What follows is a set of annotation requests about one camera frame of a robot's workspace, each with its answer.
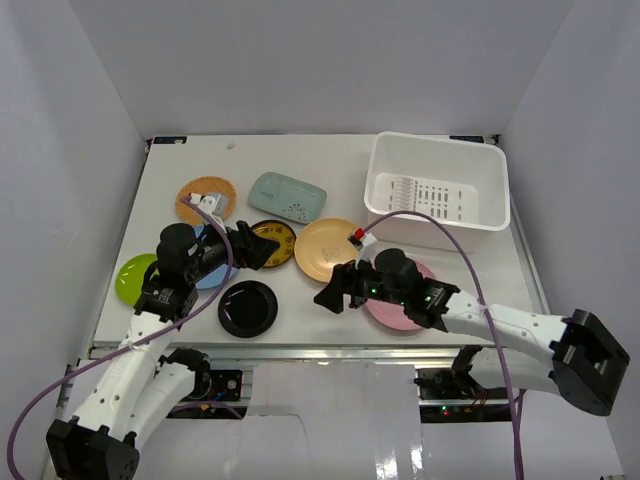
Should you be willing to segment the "light blue round plate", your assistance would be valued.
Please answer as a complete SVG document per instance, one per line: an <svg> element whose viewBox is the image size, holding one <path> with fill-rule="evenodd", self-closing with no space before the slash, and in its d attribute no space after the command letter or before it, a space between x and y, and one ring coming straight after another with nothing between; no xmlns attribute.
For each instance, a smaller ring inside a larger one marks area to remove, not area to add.
<svg viewBox="0 0 640 480"><path fill-rule="evenodd" d="M202 233L202 231L204 229L204 224L194 226L193 229L194 229L196 237L198 237L198 236L200 236L200 234ZM227 270L227 267L228 267L228 265L227 265L227 263L225 261L217 269L215 269L214 271L210 272L208 275L206 275L205 277L200 279L199 282L197 282L197 284L196 284L196 288L198 290L208 290L208 289L212 289L212 288L218 287L223 281L223 278L224 278L225 272ZM233 267L231 269L230 274L229 274L229 279L233 278L234 275L237 272L238 272L238 269Z"/></svg>

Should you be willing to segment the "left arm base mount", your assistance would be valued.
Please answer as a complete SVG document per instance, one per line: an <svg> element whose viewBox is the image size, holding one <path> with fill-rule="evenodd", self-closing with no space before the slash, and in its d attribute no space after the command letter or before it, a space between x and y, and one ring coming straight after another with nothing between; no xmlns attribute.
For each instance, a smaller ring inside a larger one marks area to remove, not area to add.
<svg viewBox="0 0 640 480"><path fill-rule="evenodd" d="M155 380L166 380L169 392L178 405L193 403L188 410L202 405L213 409L213 402L236 402L241 399L244 374L239 369L214 368L206 354L178 348L159 360Z"/></svg>

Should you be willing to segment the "pink round plate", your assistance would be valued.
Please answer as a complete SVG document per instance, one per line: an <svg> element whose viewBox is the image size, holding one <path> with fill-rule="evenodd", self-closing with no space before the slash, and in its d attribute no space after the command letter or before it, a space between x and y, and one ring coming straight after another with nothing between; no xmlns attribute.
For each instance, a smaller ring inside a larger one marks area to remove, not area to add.
<svg viewBox="0 0 640 480"><path fill-rule="evenodd" d="M389 329L400 332L415 332L421 329L421 326L405 315L401 305L368 300L365 308L377 322Z"/></svg>

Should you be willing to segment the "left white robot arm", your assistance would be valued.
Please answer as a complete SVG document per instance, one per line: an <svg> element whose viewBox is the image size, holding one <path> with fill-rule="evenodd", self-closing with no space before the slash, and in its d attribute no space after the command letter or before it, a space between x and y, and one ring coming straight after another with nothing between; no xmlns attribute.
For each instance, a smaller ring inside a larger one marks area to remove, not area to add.
<svg viewBox="0 0 640 480"><path fill-rule="evenodd" d="M203 353L165 353L198 299L197 283L221 266L258 270L278 247L244 221L200 233L184 223L162 230L119 351L105 356L105 372L71 418L54 421L46 434L59 478L134 477L162 419L182 398L202 398L211 387Z"/></svg>

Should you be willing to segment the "lime green round plate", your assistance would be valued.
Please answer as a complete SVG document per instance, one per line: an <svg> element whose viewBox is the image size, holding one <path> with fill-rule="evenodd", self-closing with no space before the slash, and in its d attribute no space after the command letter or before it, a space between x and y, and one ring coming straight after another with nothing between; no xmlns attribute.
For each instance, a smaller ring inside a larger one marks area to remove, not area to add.
<svg viewBox="0 0 640 480"><path fill-rule="evenodd" d="M153 253L137 255L128 260L119 270L114 282L117 297L126 305L134 307L141 295L141 289L148 268L157 261Z"/></svg>

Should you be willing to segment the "black round plate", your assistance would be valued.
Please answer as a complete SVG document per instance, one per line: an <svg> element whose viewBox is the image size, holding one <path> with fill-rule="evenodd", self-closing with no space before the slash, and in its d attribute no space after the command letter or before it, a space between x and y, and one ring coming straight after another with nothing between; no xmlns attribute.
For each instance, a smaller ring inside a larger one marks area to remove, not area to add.
<svg viewBox="0 0 640 480"><path fill-rule="evenodd" d="M274 291L266 284L247 280L228 288L217 314L222 328L237 338L254 338L269 330L278 314Z"/></svg>

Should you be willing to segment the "tan yellow round plate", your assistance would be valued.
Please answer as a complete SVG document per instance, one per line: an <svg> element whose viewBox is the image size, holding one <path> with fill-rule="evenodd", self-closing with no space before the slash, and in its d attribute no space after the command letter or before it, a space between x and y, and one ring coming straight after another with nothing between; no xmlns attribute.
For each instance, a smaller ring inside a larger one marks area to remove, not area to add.
<svg viewBox="0 0 640 480"><path fill-rule="evenodd" d="M322 218L308 224L297 237L294 255L300 269L310 278L328 283L333 268L357 256L348 240L356 226L341 218Z"/></svg>

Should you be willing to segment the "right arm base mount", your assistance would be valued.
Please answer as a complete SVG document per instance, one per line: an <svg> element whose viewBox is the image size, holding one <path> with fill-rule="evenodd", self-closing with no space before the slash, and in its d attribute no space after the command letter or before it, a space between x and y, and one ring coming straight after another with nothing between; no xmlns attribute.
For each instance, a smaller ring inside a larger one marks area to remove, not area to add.
<svg viewBox="0 0 640 480"><path fill-rule="evenodd" d="M480 346L465 346L450 367L419 369L414 378L420 399L421 422L509 422L511 413L504 387L486 389L470 375Z"/></svg>

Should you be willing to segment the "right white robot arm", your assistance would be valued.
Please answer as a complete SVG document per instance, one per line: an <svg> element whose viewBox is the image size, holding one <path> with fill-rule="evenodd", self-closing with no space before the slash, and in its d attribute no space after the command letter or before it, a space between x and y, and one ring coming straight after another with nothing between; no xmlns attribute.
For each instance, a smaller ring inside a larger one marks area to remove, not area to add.
<svg viewBox="0 0 640 480"><path fill-rule="evenodd" d="M374 261L334 267L315 304L340 314L367 301L397 305L416 325L493 342L463 347L448 369L420 381L445 397L482 398L506 388L560 396L586 413L606 417L630 357L599 318L584 310L542 315L499 304L481 305L455 285L423 276L400 249Z"/></svg>

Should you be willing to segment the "teal rectangular divided plate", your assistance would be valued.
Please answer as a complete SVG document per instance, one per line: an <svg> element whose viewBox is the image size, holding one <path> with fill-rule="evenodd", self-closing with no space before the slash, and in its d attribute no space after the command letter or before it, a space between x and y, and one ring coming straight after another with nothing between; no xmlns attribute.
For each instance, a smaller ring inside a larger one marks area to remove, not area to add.
<svg viewBox="0 0 640 480"><path fill-rule="evenodd" d="M320 217L327 193L301 180L266 172L255 181L248 199L258 210L306 225Z"/></svg>

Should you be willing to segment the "black gold patterned plate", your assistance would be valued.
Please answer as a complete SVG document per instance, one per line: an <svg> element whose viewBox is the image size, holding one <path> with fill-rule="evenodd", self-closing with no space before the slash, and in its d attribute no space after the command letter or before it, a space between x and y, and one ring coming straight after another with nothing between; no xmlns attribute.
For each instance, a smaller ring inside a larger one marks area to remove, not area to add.
<svg viewBox="0 0 640 480"><path fill-rule="evenodd" d="M294 254L296 234L286 223L279 220L264 220L251 227L253 233L261 238L277 241L278 249L270 256L265 268L275 268L284 265Z"/></svg>

